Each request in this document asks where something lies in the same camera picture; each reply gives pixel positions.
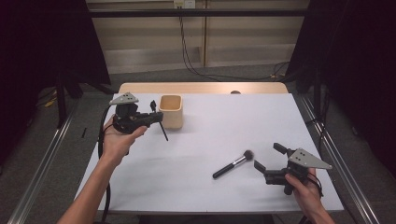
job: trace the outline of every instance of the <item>gray floor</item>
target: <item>gray floor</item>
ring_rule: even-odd
[[[276,81],[275,78],[261,80],[238,78],[268,77],[274,73],[272,65],[200,68],[197,71],[201,74],[232,76],[214,77],[221,81]],[[111,79],[112,85],[109,87],[113,90],[117,90],[124,82],[213,81],[210,78],[192,74],[187,69],[112,75]],[[293,82],[288,83],[288,90],[294,94],[303,118],[309,120],[294,85]],[[28,206],[29,213],[25,217],[25,223],[55,222],[73,201],[80,178],[85,172],[99,130],[99,120],[111,96],[104,95],[87,85],[81,85],[81,87],[85,93],[80,100],[75,101],[67,98],[69,109],[72,105],[77,104],[76,114],[61,146],[54,155],[46,178],[39,186],[34,202]],[[307,97],[312,97],[312,91],[307,94]],[[395,179],[375,158],[364,139],[352,132],[353,124],[334,100],[330,101],[327,117],[326,128],[369,204],[373,207],[379,222],[393,223],[395,217],[393,213],[396,211]],[[22,194],[26,191],[30,180],[35,175],[35,170],[46,154],[55,134],[56,125],[56,104],[51,107],[39,106],[32,125],[7,160],[3,174],[0,176],[0,202],[2,204],[0,205],[0,223],[8,222]],[[311,132],[314,142],[318,143],[318,134],[314,125],[308,124],[307,128]],[[323,160],[331,163],[327,150],[324,147],[321,148]],[[330,175],[352,216],[357,219],[358,223],[366,223],[338,172],[330,172]],[[337,223],[354,223],[347,210],[334,213],[332,216]],[[274,216],[274,221],[275,223],[298,223],[300,218],[301,214],[278,214]],[[137,223],[138,219],[134,216],[117,214],[110,215],[108,221],[111,223]]]

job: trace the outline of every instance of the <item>brush bristles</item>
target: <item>brush bristles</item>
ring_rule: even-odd
[[[247,159],[247,161],[251,161],[251,160],[253,160],[253,152],[252,151],[250,151],[250,150],[247,150],[245,153],[244,153],[244,156],[245,156],[245,158]]]

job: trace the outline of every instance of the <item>hand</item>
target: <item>hand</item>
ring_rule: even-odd
[[[122,158],[128,154],[129,148],[136,138],[140,137],[148,129],[146,126],[137,128],[133,133],[120,133],[112,126],[113,118],[111,118],[104,126],[104,151],[102,158],[111,160],[115,166],[118,166]]]
[[[313,181],[317,181],[312,178],[312,175],[316,175],[316,171],[313,168],[309,168],[308,178]],[[286,174],[286,180],[294,186],[294,197],[299,204],[304,215],[308,217],[313,223],[333,223],[332,218],[324,209],[318,192],[317,186],[310,182],[305,181],[302,183],[298,178],[293,175]]]

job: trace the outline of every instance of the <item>white paper sheet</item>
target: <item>white paper sheet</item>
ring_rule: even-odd
[[[134,94],[139,112],[150,112],[161,94]],[[184,126],[167,130],[159,124],[138,138],[111,178],[110,210],[153,214],[276,213],[300,211],[283,186],[266,185],[253,161],[235,167],[218,179],[212,175],[250,149],[254,160],[269,170],[286,167],[287,157],[274,143],[301,147],[318,157],[291,94],[181,94]],[[114,114],[115,106],[107,119]],[[92,153],[87,181],[97,163]],[[328,211],[343,210],[326,171],[317,170]],[[100,209],[104,208],[102,200]]]

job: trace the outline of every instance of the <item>black brush handle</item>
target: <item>black brush handle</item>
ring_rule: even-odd
[[[227,171],[230,171],[231,169],[234,168],[234,165],[232,163],[228,164],[226,167],[222,168],[221,170],[215,172],[213,174],[213,178],[218,178],[221,175],[224,175]]]

